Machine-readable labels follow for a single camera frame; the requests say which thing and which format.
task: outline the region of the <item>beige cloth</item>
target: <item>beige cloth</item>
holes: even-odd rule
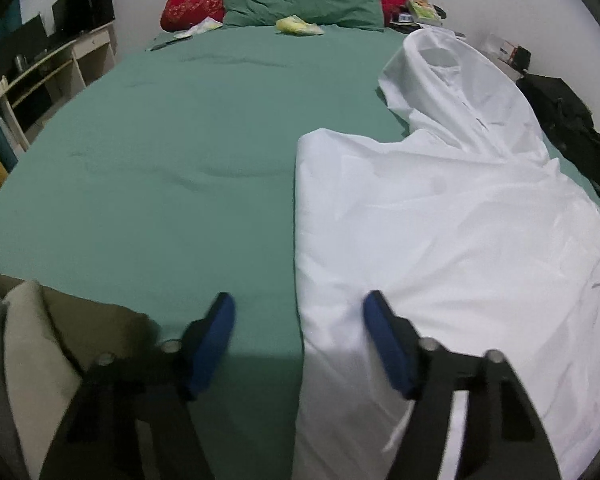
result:
[[[40,285],[24,282],[4,301],[7,393],[25,464],[31,479],[37,480],[80,377],[58,346]]]

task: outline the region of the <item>computer tower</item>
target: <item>computer tower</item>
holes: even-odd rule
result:
[[[52,6],[56,35],[70,40],[115,18],[112,0],[58,0]]]

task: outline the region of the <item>mattress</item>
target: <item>mattress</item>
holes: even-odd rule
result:
[[[378,89],[404,37],[324,29],[219,29],[128,56],[49,121],[0,191],[4,274],[146,313],[160,338],[234,295],[228,355],[192,405],[219,480],[291,475],[299,137],[407,129]]]

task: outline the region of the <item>white hooded garment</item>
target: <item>white hooded garment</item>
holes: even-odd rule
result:
[[[363,326],[363,298],[379,289],[451,351],[501,349],[575,480],[600,448],[600,211],[549,160],[516,86],[455,37],[411,34],[379,83],[409,137],[322,129],[298,144],[293,478],[389,471],[409,405]],[[466,394],[454,399],[442,480],[464,428]]]

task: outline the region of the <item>white desk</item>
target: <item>white desk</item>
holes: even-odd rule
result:
[[[46,54],[11,82],[5,77],[2,78],[0,114],[15,141],[24,151],[29,149],[30,143],[45,123],[69,99],[114,67],[116,62],[111,46],[111,27],[112,22],[84,34],[77,40],[65,43]],[[23,86],[23,81],[33,73],[40,74],[42,78],[30,86]],[[52,107],[24,132],[14,109],[41,86],[46,87],[53,103]]]

